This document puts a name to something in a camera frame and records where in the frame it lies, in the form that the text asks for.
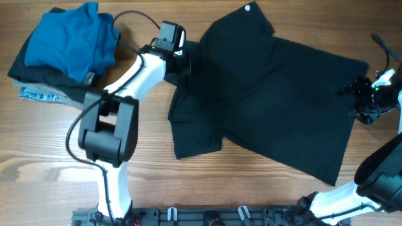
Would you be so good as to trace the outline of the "black t-shirt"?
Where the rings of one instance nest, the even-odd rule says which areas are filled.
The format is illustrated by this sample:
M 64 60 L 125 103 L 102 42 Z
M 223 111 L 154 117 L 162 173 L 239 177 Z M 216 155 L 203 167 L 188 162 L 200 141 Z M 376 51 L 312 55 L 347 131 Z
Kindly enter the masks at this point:
M 251 2 L 189 43 L 191 72 L 168 120 L 178 159 L 219 151 L 223 138 L 335 185 L 354 120 L 344 86 L 368 64 L 274 35 Z

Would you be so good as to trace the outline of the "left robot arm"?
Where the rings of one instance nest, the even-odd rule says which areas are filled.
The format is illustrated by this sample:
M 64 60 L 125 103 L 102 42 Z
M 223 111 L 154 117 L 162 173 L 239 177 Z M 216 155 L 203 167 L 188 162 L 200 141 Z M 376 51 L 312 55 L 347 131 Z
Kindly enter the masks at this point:
M 138 142 L 139 103 L 162 80 L 191 71 L 191 54 L 145 45 L 133 65 L 103 91 L 88 92 L 79 146 L 99 175 L 99 204 L 93 222 L 132 225 L 133 200 L 128 189 L 128 161 Z

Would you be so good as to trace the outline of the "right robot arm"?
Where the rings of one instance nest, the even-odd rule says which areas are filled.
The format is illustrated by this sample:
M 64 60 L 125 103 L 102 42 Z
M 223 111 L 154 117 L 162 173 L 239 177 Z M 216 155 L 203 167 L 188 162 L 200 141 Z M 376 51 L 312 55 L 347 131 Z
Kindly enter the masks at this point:
M 353 93 L 364 117 L 401 106 L 401 72 L 390 69 Z M 338 225 L 369 212 L 401 211 L 401 134 L 358 167 L 354 180 L 331 191 L 304 196 L 292 211 L 295 225 Z

